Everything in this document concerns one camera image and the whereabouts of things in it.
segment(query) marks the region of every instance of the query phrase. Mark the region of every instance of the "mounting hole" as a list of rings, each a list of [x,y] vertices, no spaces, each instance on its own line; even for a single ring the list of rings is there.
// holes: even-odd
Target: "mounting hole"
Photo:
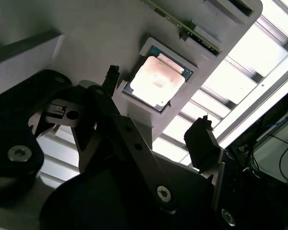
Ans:
[[[99,94],[101,94],[101,95],[104,95],[104,94],[105,94],[105,93],[104,93],[102,90],[100,90],[100,89],[97,89],[96,92],[99,93]]]
[[[54,77],[54,80],[58,81],[58,82],[61,82],[61,83],[65,82],[65,80],[63,78],[61,78],[61,77]]]
[[[134,146],[135,146],[135,148],[136,148],[137,150],[139,150],[139,151],[143,150],[143,147],[142,147],[142,145],[140,145],[140,144],[135,144]]]
[[[70,120],[76,120],[79,117],[79,113],[77,111],[69,111],[66,114],[66,117]]]
[[[125,126],[125,130],[126,130],[127,132],[132,132],[132,129],[131,129],[129,126]]]

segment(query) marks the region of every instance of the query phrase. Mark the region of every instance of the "round hole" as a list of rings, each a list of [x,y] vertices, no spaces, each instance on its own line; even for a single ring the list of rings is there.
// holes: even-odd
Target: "round hole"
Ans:
[[[101,94],[101,95],[104,95],[104,94],[105,94],[105,93],[104,93],[102,90],[100,90],[100,89],[97,89],[96,92],[99,93],[99,94]]]
[[[126,130],[127,132],[131,132],[131,131],[132,131],[132,129],[131,129],[129,126],[125,126],[125,130]]]
[[[79,117],[79,113],[77,111],[69,111],[66,114],[66,117],[70,120],[76,120]]]
[[[142,145],[140,145],[140,144],[135,144],[134,146],[135,146],[135,148],[136,148],[137,150],[139,150],[139,151],[143,150],[143,147],[142,147]]]
[[[54,80],[58,81],[58,82],[61,82],[61,83],[65,82],[65,80],[63,78],[61,78],[61,77],[54,77]]]
[[[17,149],[14,152],[14,156],[17,157],[23,157],[25,155],[25,150],[24,149]]]

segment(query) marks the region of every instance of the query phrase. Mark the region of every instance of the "screw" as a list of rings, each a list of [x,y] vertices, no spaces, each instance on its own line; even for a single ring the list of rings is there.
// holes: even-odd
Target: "screw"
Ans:
[[[164,186],[159,186],[157,188],[157,193],[158,196],[160,197],[160,199],[166,203],[171,201],[171,193],[169,192],[169,190],[167,188],[165,188]]]
[[[58,82],[61,82],[61,83],[65,82],[65,80],[63,78],[61,78],[61,77],[54,77],[54,80],[58,81]]]
[[[101,94],[101,95],[104,95],[104,94],[105,94],[105,93],[104,93],[102,90],[100,90],[100,89],[97,89],[96,92],[99,93],[99,94]]]
[[[8,151],[8,158],[14,162],[26,162],[32,156],[32,151],[24,145],[16,145]]]
[[[227,224],[229,224],[232,227],[236,226],[236,222],[234,220],[234,217],[231,215],[230,212],[228,212],[226,209],[222,209],[221,214],[222,214],[222,217],[226,221]]]

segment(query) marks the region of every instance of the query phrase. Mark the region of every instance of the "bolt head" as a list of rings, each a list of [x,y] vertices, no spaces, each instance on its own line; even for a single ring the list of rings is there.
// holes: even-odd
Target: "bolt head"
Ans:
[[[171,193],[166,187],[159,186],[157,188],[157,194],[163,202],[168,203],[171,201]]]
[[[24,145],[16,145],[8,151],[8,158],[14,162],[26,162],[32,156],[32,151]]]
[[[226,209],[222,209],[221,214],[222,214],[222,217],[226,221],[227,224],[229,224],[232,227],[236,226],[235,219],[230,212],[228,212]]]

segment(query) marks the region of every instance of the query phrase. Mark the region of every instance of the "metal arm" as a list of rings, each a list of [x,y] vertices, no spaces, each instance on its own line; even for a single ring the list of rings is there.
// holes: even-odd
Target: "metal arm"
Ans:
[[[227,205],[224,185],[242,180],[226,171],[224,162],[234,163],[218,145],[210,148],[211,127],[198,119],[185,136],[202,175],[153,155],[133,121],[121,116],[112,101],[118,70],[111,66],[104,84],[88,89],[44,70],[0,95],[0,205],[24,194],[36,178],[44,160],[36,138],[55,125],[67,125],[81,174],[47,199],[42,229],[227,228],[224,208],[234,202]],[[240,219],[244,213],[234,213],[240,229],[248,218]]]

